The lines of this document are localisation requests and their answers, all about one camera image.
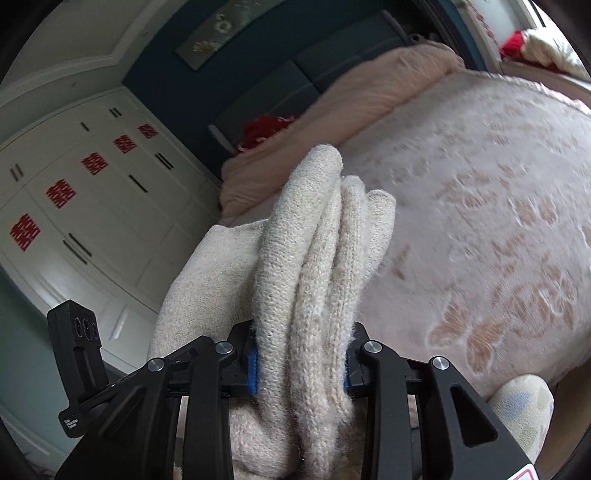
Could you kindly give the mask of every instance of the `red pillow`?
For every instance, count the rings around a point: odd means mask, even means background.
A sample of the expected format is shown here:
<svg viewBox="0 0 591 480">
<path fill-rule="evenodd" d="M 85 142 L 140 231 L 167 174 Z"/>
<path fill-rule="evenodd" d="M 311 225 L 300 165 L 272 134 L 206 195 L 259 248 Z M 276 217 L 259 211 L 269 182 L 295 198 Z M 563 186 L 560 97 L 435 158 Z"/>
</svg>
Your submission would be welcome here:
<svg viewBox="0 0 591 480">
<path fill-rule="evenodd" d="M 264 115 L 247 123 L 242 127 L 242 130 L 244 131 L 244 140 L 238 145 L 238 150 L 245 152 L 246 150 L 251 150 L 259 146 L 267 138 L 271 138 L 277 132 L 285 130 L 296 119 L 297 117 L 294 115 L 291 115 L 288 118 Z"/>
</svg>

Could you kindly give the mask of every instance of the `metal pivot screw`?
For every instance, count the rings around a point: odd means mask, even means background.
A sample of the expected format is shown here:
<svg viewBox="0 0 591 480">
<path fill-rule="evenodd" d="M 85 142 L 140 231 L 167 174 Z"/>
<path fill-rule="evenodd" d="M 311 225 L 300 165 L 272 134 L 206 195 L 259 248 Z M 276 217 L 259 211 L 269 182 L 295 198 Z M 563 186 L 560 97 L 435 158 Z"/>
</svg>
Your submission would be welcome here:
<svg viewBox="0 0 591 480">
<path fill-rule="evenodd" d="M 380 353 L 382 351 L 382 344 L 375 340 L 370 340 L 369 342 L 365 342 L 363 348 L 369 353 Z"/>
<path fill-rule="evenodd" d="M 438 370 L 447 370 L 449 368 L 449 360 L 447 358 L 443 358 L 442 356 L 435 357 L 433 360 L 431 360 L 431 363 Z"/>
<path fill-rule="evenodd" d="M 232 353 L 234 347 L 230 342 L 219 342 L 216 343 L 216 352 L 220 355 L 227 355 L 228 353 Z"/>
<path fill-rule="evenodd" d="M 161 358 L 153 358 L 148 361 L 148 370 L 151 372 L 160 372 L 164 368 L 164 360 Z"/>
</svg>

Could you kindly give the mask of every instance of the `blue wall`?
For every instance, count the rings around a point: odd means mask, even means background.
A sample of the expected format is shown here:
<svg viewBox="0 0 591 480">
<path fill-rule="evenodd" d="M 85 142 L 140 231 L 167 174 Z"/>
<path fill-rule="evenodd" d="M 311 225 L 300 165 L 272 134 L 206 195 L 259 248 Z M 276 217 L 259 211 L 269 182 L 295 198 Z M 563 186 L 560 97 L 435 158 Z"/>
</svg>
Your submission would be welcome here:
<svg viewBox="0 0 591 480">
<path fill-rule="evenodd" d="M 68 406 L 47 331 L 47 319 L 0 268 L 0 404 L 64 453 L 77 440 L 57 414 Z"/>
<path fill-rule="evenodd" d="M 225 2 L 189 0 L 158 32 L 124 79 L 124 85 L 217 176 L 227 153 L 207 130 L 213 119 L 286 59 L 379 11 L 386 3 L 287 0 L 244 29 L 195 72 L 175 50 Z"/>
</svg>

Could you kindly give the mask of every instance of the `headboard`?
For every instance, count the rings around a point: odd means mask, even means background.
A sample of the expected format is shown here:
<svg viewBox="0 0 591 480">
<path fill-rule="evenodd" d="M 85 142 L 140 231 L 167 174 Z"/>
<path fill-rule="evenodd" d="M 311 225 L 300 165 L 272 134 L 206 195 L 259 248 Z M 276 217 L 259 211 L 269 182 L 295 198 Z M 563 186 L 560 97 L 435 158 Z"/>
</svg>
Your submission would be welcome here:
<svg viewBox="0 0 591 480">
<path fill-rule="evenodd" d="M 301 115 L 352 67 L 409 44 L 386 11 L 364 18 L 285 61 L 218 115 L 209 130 L 231 156 L 245 123 L 261 115 Z"/>
</svg>

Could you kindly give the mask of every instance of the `pink bedspread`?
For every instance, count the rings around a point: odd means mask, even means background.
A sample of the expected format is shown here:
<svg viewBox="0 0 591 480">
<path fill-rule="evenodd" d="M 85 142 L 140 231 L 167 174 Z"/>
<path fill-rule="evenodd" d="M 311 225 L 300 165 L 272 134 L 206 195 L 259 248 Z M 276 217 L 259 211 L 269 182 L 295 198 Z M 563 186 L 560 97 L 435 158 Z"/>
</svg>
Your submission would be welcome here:
<svg viewBox="0 0 591 480">
<path fill-rule="evenodd" d="M 397 200 L 392 242 L 365 289 L 360 321 L 401 356 L 446 356 L 484 397 L 521 374 L 556 383 L 591 353 L 591 111 L 535 83 L 467 72 L 432 46 L 387 54 L 372 68 L 390 55 L 408 84 L 390 88 L 416 86 L 415 97 L 395 109 L 404 100 L 392 97 L 383 118 L 355 124 L 363 131 L 339 147 L 343 174 Z M 336 90 L 346 90 L 345 80 Z M 360 95 L 374 100 L 372 112 L 384 98 Z M 229 165 L 228 213 L 260 203 L 237 222 L 268 215 L 273 197 L 265 198 L 304 157 L 291 155 L 314 146 L 304 132 L 338 144 L 323 136 L 325 121 L 355 122 L 323 104 L 248 157 L 252 168 L 240 158 Z M 243 196 L 232 194 L 238 179 L 248 179 Z"/>
<path fill-rule="evenodd" d="M 224 163 L 222 219 L 230 222 L 279 190 L 313 146 L 339 146 L 462 67 L 447 47 L 422 44 L 397 48 L 347 72 L 289 129 Z"/>
</svg>

